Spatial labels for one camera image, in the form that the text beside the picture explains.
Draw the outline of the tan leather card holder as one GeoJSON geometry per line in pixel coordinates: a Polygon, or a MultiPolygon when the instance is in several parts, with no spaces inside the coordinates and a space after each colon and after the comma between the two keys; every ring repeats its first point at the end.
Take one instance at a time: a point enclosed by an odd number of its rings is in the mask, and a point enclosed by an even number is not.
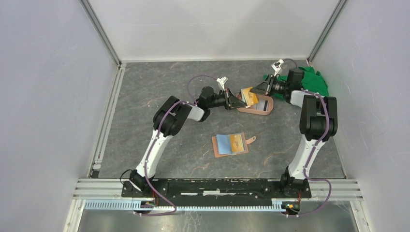
{"type": "Polygon", "coordinates": [[[243,134],[243,139],[245,142],[246,146],[246,151],[241,152],[241,153],[233,153],[231,149],[231,143],[230,143],[230,138],[229,136],[232,134],[228,135],[222,135],[222,134],[217,134],[216,136],[212,137],[212,145],[214,149],[214,156],[216,158],[222,158],[222,157],[227,157],[227,156],[234,156],[234,155],[240,155],[240,154],[246,154],[249,152],[248,145],[253,143],[256,140],[256,137],[250,137],[246,138],[244,133],[243,134]]]}

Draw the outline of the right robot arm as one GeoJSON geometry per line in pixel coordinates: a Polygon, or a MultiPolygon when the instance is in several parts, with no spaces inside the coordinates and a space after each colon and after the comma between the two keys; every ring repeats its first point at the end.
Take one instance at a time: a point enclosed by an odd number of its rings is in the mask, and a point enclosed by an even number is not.
{"type": "Polygon", "coordinates": [[[300,69],[289,70],[285,81],[279,80],[278,76],[278,72],[268,75],[251,92],[269,97],[279,94],[287,103],[301,108],[301,141],[279,184],[280,193],[285,197],[292,197],[298,191],[307,189],[314,159],[321,147],[337,132],[337,99],[304,87],[305,73],[300,69]]]}

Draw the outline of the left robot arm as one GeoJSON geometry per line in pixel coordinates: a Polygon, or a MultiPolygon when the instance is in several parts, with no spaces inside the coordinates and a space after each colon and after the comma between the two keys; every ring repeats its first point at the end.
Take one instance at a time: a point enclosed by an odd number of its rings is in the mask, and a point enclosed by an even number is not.
{"type": "Polygon", "coordinates": [[[234,96],[229,88],[215,93],[212,87],[204,87],[194,103],[170,96],[154,115],[153,131],[147,150],[130,174],[129,180],[134,192],[140,197],[151,193],[150,180],[155,176],[158,162],[169,141],[180,132],[186,120],[203,122],[210,115],[211,108],[224,107],[231,110],[246,105],[234,96]]]}

